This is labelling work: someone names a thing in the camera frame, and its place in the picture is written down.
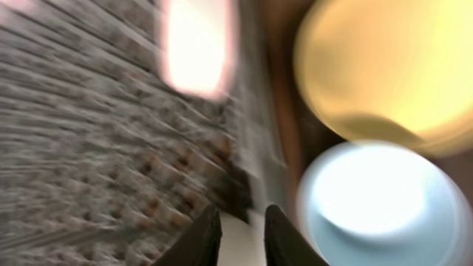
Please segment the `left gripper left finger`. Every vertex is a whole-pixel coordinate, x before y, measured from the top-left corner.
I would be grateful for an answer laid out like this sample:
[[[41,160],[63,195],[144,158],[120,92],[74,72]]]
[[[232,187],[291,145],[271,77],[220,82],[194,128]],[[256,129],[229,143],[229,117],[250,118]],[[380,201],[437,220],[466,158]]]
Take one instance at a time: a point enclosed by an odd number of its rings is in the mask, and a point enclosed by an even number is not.
[[[217,266],[221,238],[219,210],[209,205],[152,266]]]

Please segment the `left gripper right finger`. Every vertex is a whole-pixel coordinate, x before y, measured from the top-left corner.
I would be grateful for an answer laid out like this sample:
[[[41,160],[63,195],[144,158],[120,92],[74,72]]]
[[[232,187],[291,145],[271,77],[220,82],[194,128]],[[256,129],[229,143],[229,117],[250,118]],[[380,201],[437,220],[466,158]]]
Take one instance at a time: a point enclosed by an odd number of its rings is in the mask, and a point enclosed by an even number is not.
[[[267,266],[329,266],[277,205],[265,210],[264,242]]]

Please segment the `light blue bowl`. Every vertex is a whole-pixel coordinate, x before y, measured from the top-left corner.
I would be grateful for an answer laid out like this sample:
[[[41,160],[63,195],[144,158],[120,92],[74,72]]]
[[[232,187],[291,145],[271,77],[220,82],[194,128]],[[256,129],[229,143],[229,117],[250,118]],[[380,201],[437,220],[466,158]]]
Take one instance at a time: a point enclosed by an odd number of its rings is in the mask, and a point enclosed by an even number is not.
[[[472,209],[443,170],[392,143],[341,143],[306,169],[299,229],[332,266],[469,266]]]

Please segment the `pink white bowl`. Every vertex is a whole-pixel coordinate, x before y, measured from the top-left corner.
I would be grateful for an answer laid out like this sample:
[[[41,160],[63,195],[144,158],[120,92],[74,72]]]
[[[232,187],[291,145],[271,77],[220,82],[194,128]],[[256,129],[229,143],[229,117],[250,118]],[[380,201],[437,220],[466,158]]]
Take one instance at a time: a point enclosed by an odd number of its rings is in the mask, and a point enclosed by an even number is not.
[[[156,63],[163,82],[185,95],[225,98],[237,70],[238,11],[233,0],[156,1]]]

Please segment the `white cup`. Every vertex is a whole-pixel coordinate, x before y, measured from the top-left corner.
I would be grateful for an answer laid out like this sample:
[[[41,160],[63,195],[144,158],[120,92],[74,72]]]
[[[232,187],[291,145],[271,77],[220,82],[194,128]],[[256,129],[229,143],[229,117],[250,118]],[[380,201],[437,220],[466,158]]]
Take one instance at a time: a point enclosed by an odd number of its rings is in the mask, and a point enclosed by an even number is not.
[[[221,213],[222,238],[218,266],[266,266],[264,217],[249,211],[250,223]]]

